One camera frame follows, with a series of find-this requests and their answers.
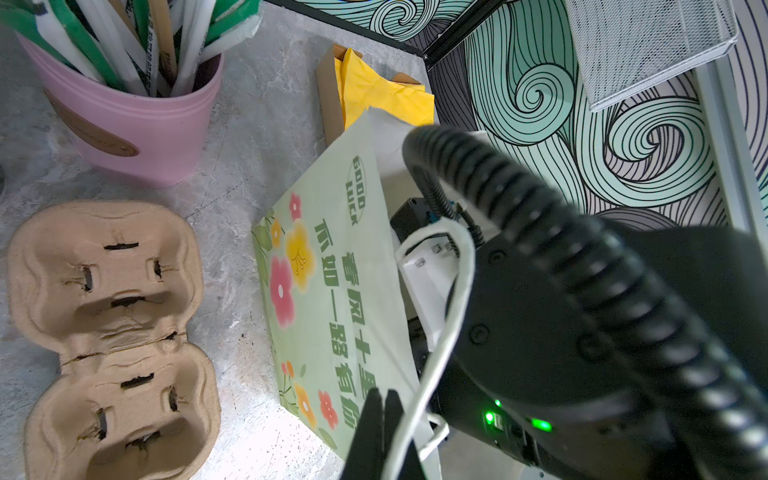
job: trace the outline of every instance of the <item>red flower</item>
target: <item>red flower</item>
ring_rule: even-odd
[[[336,414],[336,410],[333,409],[331,395],[322,390],[318,391],[317,395],[320,397],[320,411],[323,414],[323,418],[328,422],[331,430],[333,430],[339,424],[339,416]]]
[[[290,271],[288,259],[280,261],[272,257],[272,273],[270,274],[270,297],[275,306],[277,323],[281,329],[293,325],[295,310],[290,289],[293,284],[293,276]]]
[[[290,203],[288,204],[290,210],[290,217],[295,222],[296,219],[301,218],[301,197],[291,192]]]

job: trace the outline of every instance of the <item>white wire mesh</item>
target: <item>white wire mesh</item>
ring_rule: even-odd
[[[736,41],[730,0],[566,0],[592,111],[702,65]]]

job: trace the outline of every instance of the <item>floral paper bag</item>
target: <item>floral paper bag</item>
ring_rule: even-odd
[[[253,227],[280,404],[344,459],[369,389],[407,406],[418,387],[372,122],[364,114]],[[422,420],[417,446],[431,434]],[[439,478],[436,451],[423,466]]]

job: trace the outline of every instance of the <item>table surface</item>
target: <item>table surface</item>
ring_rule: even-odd
[[[203,160],[173,187],[125,187],[93,171],[42,93],[30,61],[0,27],[0,478],[24,478],[24,422],[58,376],[58,357],[8,317],[5,255],[35,211],[77,199],[147,200],[186,218],[203,258],[205,296],[189,339],[213,360],[221,431],[194,478],[335,478],[341,460],[278,403],[250,228],[323,152],[314,68],[340,43],[386,78],[427,84],[420,58],[262,3],[256,36],[227,53]]]

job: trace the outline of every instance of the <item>yellow paper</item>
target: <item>yellow paper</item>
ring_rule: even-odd
[[[344,62],[336,61],[336,81],[342,100],[344,128],[349,128],[369,107],[381,108],[411,125],[435,123],[435,96],[424,85],[386,80],[348,49]]]

